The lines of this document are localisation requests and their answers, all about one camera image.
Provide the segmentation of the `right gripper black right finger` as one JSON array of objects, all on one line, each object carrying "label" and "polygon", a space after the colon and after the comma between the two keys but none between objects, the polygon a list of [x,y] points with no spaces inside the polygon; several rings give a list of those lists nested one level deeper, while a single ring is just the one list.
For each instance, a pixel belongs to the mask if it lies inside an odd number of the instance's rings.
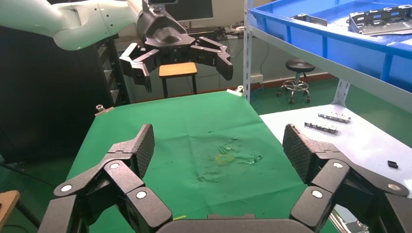
[{"label": "right gripper black right finger", "polygon": [[399,182],[353,163],[333,144],[308,138],[294,125],[283,150],[307,188],[290,218],[318,233],[336,205],[348,209],[371,233],[409,233],[412,200]]}]

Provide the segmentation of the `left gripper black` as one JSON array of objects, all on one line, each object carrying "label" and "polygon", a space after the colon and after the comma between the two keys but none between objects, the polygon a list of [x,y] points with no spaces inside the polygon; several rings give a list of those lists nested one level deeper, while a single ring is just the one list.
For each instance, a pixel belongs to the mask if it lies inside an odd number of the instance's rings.
[{"label": "left gripper black", "polygon": [[137,34],[144,48],[131,43],[120,56],[123,74],[152,93],[150,73],[161,64],[194,62],[215,67],[227,81],[233,78],[233,64],[227,46],[206,37],[194,39],[165,10],[143,11],[137,20]]}]

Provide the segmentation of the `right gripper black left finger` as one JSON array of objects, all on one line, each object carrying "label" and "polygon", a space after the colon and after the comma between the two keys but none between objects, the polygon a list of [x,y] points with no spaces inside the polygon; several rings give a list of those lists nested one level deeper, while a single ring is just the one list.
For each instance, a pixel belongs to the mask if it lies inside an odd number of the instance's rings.
[{"label": "right gripper black left finger", "polygon": [[39,232],[87,233],[111,207],[137,233],[154,233],[171,222],[171,210],[143,181],[154,148],[151,124],[133,139],[112,145],[94,167],[55,188]]}]

